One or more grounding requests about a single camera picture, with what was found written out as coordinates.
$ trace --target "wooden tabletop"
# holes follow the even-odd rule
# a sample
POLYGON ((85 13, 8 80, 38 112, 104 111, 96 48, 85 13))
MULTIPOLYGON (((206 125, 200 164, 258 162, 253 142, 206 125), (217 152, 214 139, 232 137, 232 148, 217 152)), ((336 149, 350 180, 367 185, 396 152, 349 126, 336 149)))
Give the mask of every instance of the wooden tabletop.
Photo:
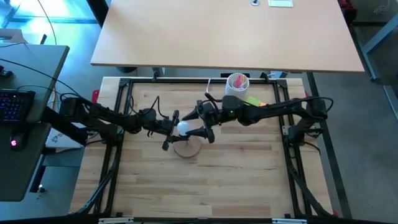
MULTIPOLYGON (((114 107, 119 78, 105 77, 98 102, 114 107)), ((291 98, 304 97, 301 79, 288 79, 291 98)), ((196 100, 204 99, 204 84, 135 83, 134 109, 150 107, 160 95, 160 109, 171 116, 185 116, 196 100)), ((210 93, 223 96, 224 85, 210 93)), ((266 103, 275 102, 268 85, 251 85, 249 94, 266 103)), ((237 122, 213 128, 215 142, 203 140, 199 154, 182 159, 170 147, 162 150, 164 136, 146 131, 125 134, 113 203, 113 214, 134 217, 283 217, 293 214, 287 169, 277 118, 252 126, 237 122)), ((312 139, 307 141, 316 144, 312 139)), ((86 147, 70 211, 77 211, 98 186, 105 146, 86 147)), ((301 147, 308 188, 331 212, 328 189, 317 150, 301 147)), ((301 194, 298 194, 303 209, 301 194)))
POLYGON ((113 0, 93 65, 363 72, 336 0, 113 0))

